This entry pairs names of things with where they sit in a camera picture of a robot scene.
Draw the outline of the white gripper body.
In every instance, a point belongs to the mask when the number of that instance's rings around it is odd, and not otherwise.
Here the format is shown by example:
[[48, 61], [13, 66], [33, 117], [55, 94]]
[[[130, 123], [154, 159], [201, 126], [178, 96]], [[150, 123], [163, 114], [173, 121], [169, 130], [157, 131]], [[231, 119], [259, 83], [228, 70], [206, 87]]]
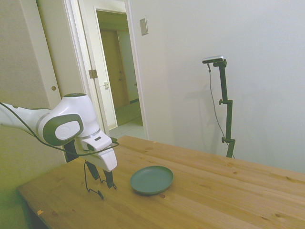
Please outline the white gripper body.
[[86, 154], [86, 156], [81, 157], [86, 161], [101, 167], [103, 170], [111, 172], [117, 167], [115, 152], [112, 148], [109, 148], [111, 143], [111, 138], [105, 134], [82, 137], [80, 138], [80, 145], [83, 154]]

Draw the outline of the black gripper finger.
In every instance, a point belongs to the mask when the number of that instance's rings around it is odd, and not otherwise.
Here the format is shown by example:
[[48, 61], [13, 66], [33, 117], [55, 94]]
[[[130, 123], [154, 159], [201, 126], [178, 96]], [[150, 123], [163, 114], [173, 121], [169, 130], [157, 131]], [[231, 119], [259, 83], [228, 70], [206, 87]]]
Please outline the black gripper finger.
[[100, 178], [100, 175], [99, 175], [99, 172], [98, 172], [98, 170], [97, 170], [97, 167], [96, 167], [94, 164], [92, 164], [92, 163], [90, 163], [90, 162], [88, 162], [88, 161], [86, 162], [86, 164], [87, 164], [87, 167], [88, 167], [88, 169], [89, 169], [89, 171], [90, 171], [92, 177], [93, 177], [95, 180], [99, 179], [99, 178]]
[[114, 186], [113, 182], [113, 174], [112, 171], [106, 171], [104, 170], [105, 178], [106, 178], [106, 184], [108, 188], [112, 188]]

